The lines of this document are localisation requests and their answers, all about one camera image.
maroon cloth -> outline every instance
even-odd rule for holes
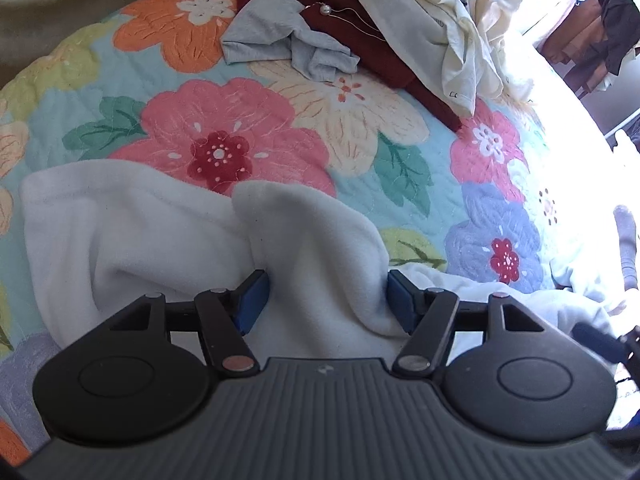
[[[238,9],[242,9],[250,0],[238,0]],[[429,91],[415,76],[412,70],[396,55],[386,41],[372,38],[363,34],[360,30],[366,30],[379,38],[382,35],[366,27],[362,20],[375,28],[375,24],[358,0],[298,0],[308,8],[300,12],[300,15],[308,23],[309,27],[329,36],[348,46],[351,51],[360,56],[360,64],[375,73],[386,85],[391,88],[403,88],[414,96],[438,118],[447,128],[454,132],[460,128],[460,119],[455,113]],[[345,20],[320,14],[321,4],[327,4],[332,9],[353,9],[340,13]]]

floral bedspread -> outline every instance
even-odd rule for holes
[[[47,439],[31,381],[58,350],[24,246],[18,186],[33,171],[110,157],[226,195],[302,183],[371,220],[391,265],[554,286],[561,215],[532,110],[479,100],[452,132],[364,70],[317,83],[289,61],[227,65],[218,40],[235,13],[236,0],[140,0],[0,91],[0,453],[14,463]]]

white flower center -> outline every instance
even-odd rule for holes
[[[188,12],[188,20],[193,25],[205,25],[217,16],[232,18],[236,14],[231,10],[231,0],[183,0],[175,4],[178,9]]]
[[[498,164],[504,164],[504,152],[502,151],[502,137],[496,134],[486,124],[480,124],[474,128],[474,136],[478,140],[480,153],[484,156],[493,156]]]

red flower center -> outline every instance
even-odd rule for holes
[[[339,90],[338,101],[340,101],[341,103],[345,102],[347,100],[347,95],[349,94],[355,96],[360,101],[365,100],[364,95],[353,92],[353,90],[356,90],[362,86],[360,83],[353,83],[351,86],[349,86],[347,85],[347,80],[343,77],[339,78],[338,81],[340,82],[340,85],[334,85],[333,83],[324,83],[327,86],[331,86]]]
[[[187,174],[197,180],[206,180],[207,187],[216,193],[224,193],[231,184],[251,176],[249,142],[242,136],[230,137],[226,132],[213,132],[206,139],[198,139],[191,145],[193,161]]]
[[[491,242],[491,247],[494,250],[494,255],[491,257],[491,268],[498,273],[500,281],[503,283],[517,282],[520,278],[520,272],[518,271],[518,265],[520,258],[517,253],[513,251],[511,240],[505,238],[495,238]]]

